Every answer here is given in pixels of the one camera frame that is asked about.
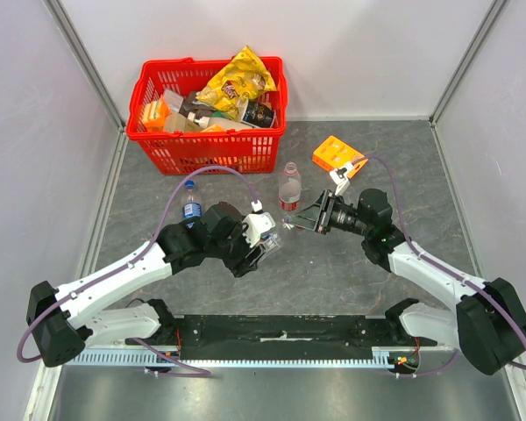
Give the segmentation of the small bottle white cap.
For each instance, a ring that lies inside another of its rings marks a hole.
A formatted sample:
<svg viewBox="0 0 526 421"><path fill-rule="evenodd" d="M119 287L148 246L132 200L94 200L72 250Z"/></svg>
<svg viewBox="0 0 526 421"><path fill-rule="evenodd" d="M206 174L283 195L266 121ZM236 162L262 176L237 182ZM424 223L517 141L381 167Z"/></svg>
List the small bottle white cap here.
<svg viewBox="0 0 526 421"><path fill-rule="evenodd" d="M262 250L261 261L269 259L273 254L279 252L288 241L293 226L288 222L279 221L272 231L261 238L259 248Z"/></svg>

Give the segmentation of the clear bottle red label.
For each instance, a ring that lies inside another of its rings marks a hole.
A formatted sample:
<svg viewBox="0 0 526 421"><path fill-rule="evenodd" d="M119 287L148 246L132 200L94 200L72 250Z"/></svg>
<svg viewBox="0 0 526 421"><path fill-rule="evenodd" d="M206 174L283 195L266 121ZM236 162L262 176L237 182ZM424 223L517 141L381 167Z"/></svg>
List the clear bottle red label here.
<svg viewBox="0 0 526 421"><path fill-rule="evenodd" d="M284 211L298 208L302 193L302 181L297 165L287 162L279 182L279 201Z"/></svg>

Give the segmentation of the clear bottle blue label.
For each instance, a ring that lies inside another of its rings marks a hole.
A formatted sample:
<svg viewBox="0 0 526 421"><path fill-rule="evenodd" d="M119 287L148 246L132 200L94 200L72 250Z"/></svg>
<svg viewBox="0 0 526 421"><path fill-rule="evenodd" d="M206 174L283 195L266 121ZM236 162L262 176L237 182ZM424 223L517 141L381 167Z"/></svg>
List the clear bottle blue label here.
<svg viewBox="0 0 526 421"><path fill-rule="evenodd" d="M184 202L181 210L184 219L200 218L203 215L200 193L192 180L188 180L184 184Z"/></svg>

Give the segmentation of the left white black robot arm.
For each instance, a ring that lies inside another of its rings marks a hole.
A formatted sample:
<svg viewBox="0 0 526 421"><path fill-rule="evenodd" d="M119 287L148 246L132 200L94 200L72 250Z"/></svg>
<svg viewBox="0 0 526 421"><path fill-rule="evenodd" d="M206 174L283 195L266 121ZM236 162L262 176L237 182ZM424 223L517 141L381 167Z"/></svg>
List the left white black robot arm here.
<svg viewBox="0 0 526 421"><path fill-rule="evenodd" d="M175 323L165 305L152 300L137 312L110 311L109 306L207 259L222 261L236 278L246 275L266 254L265 242L274 230L272 216L263 210L242 215L229 203L212 205L200 217L165 225L132 253L80 280L33 286L24 336L34 340L46 367L63 365L104 341L149 338L166 344Z"/></svg>

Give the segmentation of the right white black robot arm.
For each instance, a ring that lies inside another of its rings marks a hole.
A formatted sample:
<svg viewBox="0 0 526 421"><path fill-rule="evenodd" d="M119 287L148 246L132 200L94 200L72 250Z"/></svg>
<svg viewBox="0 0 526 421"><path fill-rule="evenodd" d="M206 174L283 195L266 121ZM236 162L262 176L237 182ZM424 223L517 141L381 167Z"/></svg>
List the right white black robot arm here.
<svg viewBox="0 0 526 421"><path fill-rule="evenodd" d="M394 307L384 323L386 339L404 345L430 339L461 352L485 375L512 365L526 370L526 311L514 286L462 272L422 249L392 220L379 189L365 189L356 204L329 190L309 207L285 218L287 225L319 234L333 229L361 236L367 259L405 278L444 304L432 308L410 299Z"/></svg>

